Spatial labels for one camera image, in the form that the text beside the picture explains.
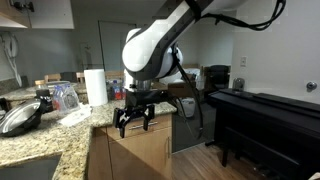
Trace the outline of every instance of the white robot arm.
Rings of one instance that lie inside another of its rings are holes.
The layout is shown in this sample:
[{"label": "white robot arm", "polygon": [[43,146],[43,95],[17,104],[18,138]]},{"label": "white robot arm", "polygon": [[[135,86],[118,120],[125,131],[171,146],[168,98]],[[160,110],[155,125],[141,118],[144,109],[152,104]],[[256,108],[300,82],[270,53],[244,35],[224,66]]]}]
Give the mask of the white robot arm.
[{"label": "white robot arm", "polygon": [[[251,25],[237,19],[214,14],[235,10],[246,1],[168,0],[162,8],[164,12],[167,12],[167,17],[155,20],[147,28],[134,29],[129,32],[127,43],[122,52],[126,70],[134,79],[141,81],[161,78],[176,72],[172,55],[170,50],[168,52],[168,49],[177,38],[200,18],[204,17],[214,17],[218,21],[250,28]],[[256,28],[257,25],[266,28],[281,14],[285,6],[285,0],[277,1],[272,19],[266,23],[252,25],[255,29],[251,29],[259,30]],[[281,12],[277,12],[280,4],[282,4]],[[182,54],[179,50],[178,59],[182,60]]]}]

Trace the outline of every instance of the wall cabinet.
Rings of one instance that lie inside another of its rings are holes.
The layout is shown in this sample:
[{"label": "wall cabinet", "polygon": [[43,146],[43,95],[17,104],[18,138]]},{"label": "wall cabinet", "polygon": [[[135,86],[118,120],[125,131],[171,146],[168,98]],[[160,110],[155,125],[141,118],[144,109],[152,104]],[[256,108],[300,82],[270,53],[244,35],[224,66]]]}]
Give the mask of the wall cabinet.
[{"label": "wall cabinet", "polygon": [[[104,152],[90,149],[89,179],[171,179],[171,114],[158,116],[153,119],[149,130],[144,131],[141,127],[143,121],[138,120],[129,123],[126,128],[126,137],[120,138],[119,132],[114,127],[98,128],[95,131],[103,132],[104,145],[95,145]],[[95,166],[103,168],[100,174],[94,176]]]},{"label": "wall cabinet", "polygon": [[1,20],[11,20],[34,29],[74,29],[70,0],[13,0],[14,2],[32,2],[35,12],[12,7],[9,0],[0,0],[0,26],[15,27]]}]

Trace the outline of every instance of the black piano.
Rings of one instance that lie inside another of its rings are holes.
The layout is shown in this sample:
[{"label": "black piano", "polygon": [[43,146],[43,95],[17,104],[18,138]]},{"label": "black piano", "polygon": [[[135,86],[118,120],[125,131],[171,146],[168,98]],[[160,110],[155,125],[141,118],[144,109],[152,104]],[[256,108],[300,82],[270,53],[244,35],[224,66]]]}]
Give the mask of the black piano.
[{"label": "black piano", "polygon": [[209,94],[208,103],[217,108],[215,143],[248,154],[283,179],[320,172],[320,105],[231,89]]}]

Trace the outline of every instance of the kitchen sink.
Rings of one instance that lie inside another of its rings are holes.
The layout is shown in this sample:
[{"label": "kitchen sink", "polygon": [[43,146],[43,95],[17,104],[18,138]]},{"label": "kitchen sink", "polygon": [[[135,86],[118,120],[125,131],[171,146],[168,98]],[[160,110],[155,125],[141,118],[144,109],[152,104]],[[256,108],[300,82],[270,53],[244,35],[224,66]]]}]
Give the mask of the kitchen sink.
[{"label": "kitchen sink", "polygon": [[3,180],[51,180],[61,155],[0,169]]}]

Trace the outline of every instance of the granite countertop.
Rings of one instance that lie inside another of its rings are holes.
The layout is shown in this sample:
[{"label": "granite countertop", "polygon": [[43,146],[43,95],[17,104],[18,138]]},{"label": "granite countertop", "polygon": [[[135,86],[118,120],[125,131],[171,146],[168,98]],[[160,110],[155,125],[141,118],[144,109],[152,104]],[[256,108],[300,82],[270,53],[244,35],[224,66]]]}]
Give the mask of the granite countertop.
[{"label": "granite countertop", "polygon": [[[85,179],[92,129],[111,125],[115,107],[124,107],[124,100],[94,107],[89,118],[72,127],[57,123],[61,117],[55,111],[44,114],[39,127],[27,134],[0,137],[0,168],[61,155],[53,179]],[[161,115],[175,112],[176,108],[160,103],[155,111]]]},{"label": "granite countertop", "polygon": [[[75,84],[73,86],[74,90],[77,94],[85,94],[87,93],[86,85],[85,84]],[[1,95],[0,98],[5,98],[8,101],[21,101],[34,98],[36,96],[36,92],[33,88],[21,88],[10,93]]]}]

